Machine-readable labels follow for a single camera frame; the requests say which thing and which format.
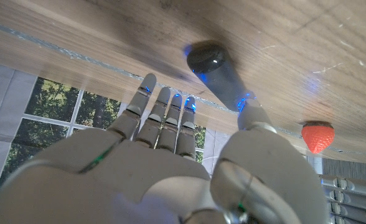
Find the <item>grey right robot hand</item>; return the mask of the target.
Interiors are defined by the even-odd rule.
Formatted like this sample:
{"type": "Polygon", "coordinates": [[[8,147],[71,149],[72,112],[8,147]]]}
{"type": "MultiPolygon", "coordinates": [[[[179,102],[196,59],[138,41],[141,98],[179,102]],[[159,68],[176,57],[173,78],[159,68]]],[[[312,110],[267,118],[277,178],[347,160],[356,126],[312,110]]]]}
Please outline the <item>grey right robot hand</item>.
{"type": "Polygon", "coordinates": [[[0,189],[0,223],[324,223],[319,176],[249,90],[221,99],[238,131],[212,173],[195,160],[195,101],[143,79],[107,129],[79,131],[36,154],[0,189]]]}

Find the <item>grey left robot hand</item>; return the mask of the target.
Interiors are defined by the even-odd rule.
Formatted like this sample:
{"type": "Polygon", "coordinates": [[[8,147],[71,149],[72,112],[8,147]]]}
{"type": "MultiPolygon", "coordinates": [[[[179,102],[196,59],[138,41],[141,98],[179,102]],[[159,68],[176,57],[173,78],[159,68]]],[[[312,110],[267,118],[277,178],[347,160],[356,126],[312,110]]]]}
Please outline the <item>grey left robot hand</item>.
{"type": "Polygon", "coordinates": [[[366,224],[366,180],[320,175],[328,224],[366,224]]]}

